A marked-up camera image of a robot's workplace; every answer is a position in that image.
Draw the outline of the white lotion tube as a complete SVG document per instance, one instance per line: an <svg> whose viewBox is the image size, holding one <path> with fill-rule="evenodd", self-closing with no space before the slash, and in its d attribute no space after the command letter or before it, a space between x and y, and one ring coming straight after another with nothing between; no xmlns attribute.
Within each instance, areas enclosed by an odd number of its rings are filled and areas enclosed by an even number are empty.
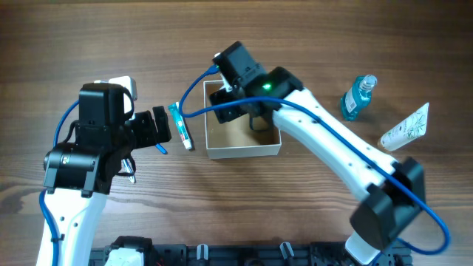
<svg viewBox="0 0 473 266"><path fill-rule="evenodd" d="M429 103L425 103L409 117L383 134L378 146L386 151L395 151L426 134Z"/></svg>

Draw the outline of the blue mouthwash bottle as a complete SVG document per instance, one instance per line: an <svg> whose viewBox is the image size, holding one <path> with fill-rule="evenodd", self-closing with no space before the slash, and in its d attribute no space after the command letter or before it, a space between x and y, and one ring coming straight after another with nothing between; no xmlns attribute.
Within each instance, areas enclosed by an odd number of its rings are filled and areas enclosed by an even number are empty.
<svg viewBox="0 0 473 266"><path fill-rule="evenodd" d="M370 104L372 91L377 82L374 75L360 75L355 79L351 88L340 100L341 113L345 120L354 121L359 112Z"/></svg>

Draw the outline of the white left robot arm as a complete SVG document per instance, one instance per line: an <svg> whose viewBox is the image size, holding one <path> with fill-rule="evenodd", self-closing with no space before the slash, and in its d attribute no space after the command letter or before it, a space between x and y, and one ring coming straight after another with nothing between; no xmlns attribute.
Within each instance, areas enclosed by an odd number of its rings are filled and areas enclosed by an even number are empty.
<svg viewBox="0 0 473 266"><path fill-rule="evenodd" d="M135 149L170 141L163 106L136 112L129 76L82 86L79 112L63 141L53 139L44 158L39 205L44 231L37 265L86 265L114 177L136 181Z"/></svg>

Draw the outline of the blue white toothbrush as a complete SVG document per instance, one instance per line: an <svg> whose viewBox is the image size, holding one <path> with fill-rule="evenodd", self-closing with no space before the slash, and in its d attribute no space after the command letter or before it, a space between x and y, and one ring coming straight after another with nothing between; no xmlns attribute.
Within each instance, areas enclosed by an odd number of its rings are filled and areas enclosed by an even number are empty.
<svg viewBox="0 0 473 266"><path fill-rule="evenodd" d="M129 174L128 178L132 184L136 183L135 171L132 168L132 164L127 159L122 160L123 167L125 168L126 173Z"/></svg>

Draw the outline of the green toothpaste tube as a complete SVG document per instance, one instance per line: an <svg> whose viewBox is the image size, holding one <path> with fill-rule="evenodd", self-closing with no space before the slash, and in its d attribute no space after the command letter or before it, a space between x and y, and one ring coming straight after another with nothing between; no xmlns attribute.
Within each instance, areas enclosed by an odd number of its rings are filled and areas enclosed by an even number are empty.
<svg viewBox="0 0 473 266"><path fill-rule="evenodd" d="M179 113L179 103L175 102L168 106L169 111L171 113L172 119L174 121L175 126L177 127L177 131L179 133L180 139L187 150L192 150L192 142L191 138L189 137L186 124L184 118Z"/></svg>

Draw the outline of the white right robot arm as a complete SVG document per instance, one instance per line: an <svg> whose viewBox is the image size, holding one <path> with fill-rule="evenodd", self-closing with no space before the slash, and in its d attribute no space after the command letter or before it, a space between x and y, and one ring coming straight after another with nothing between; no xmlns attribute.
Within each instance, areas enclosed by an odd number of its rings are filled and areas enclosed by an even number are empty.
<svg viewBox="0 0 473 266"><path fill-rule="evenodd" d="M347 186L359 205L350 217L349 255L367 265L386 250L426 205L423 167L372 147L323 109L291 72L270 72L237 41L217 53L224 87L210 97L217 120L263 117L298 140Z"/></svg>

